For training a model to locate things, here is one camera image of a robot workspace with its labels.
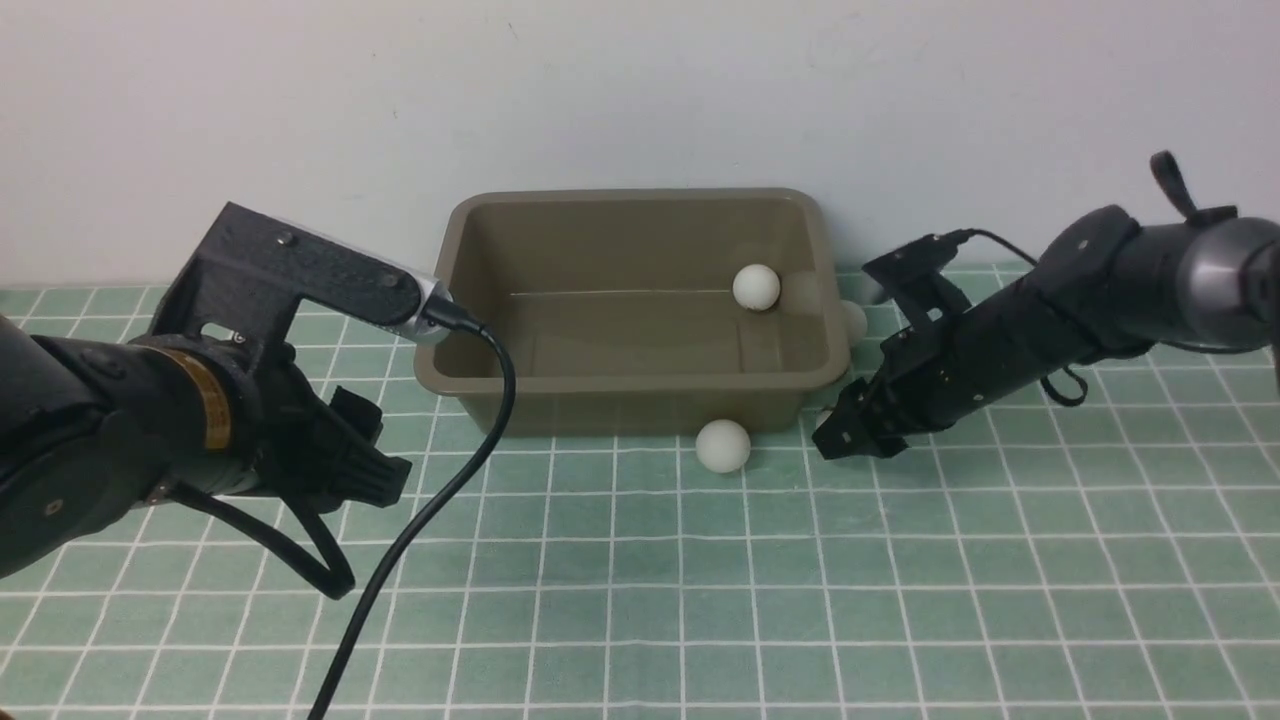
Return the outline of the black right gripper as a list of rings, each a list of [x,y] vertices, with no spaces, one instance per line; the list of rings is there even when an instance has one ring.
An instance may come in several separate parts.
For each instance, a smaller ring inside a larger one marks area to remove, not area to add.
[[[1001,398],[1001,329],[957,328],[925,355],[924,340],[902,331],[879,343],[873,380],[854,380],[836,396],[812,442],[824,460],[892,459],[905,436],[928,434]]]

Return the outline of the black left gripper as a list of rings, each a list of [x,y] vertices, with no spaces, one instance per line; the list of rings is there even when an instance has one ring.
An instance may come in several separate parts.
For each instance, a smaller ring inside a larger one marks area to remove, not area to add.
[[[230,496],[294,498],[317,511],[399,502],[412,464],[378,448],[384,421],[375,402],[344,387],[324,400],[287,342],[256,368],[246,343],[230,345],[230,357],[241,370],[230,455],[242,466]]]

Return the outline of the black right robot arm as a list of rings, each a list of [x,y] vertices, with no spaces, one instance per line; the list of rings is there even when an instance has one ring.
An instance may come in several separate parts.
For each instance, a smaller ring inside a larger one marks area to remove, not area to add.
[[[1143,225],[1117,205],[1070,224],[1010,286],[979,304],[943,274],[975,229],[927,234],[864,272],[906,325],[881,343],[869,378],[841,389],[812,441],[822,457],[890,459],[914,436],[956,421],[1032,384],[1065,407],[1083,402],[1051,375],[1146,355],[1277,347],[1279,227],[1233,205],[1201,208],[1175,156],[1152,176],[1180,220]]]

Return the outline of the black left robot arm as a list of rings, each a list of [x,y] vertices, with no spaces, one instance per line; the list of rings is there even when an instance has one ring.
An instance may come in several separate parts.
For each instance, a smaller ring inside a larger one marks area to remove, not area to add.
[[[323,594],[355,575],[323,515],[397,503],[410,461],[378,450],[381,410],[323,400],[283,334],[108,343],[3,322],[1,568],[12,577],[147,506],[236,529]]]

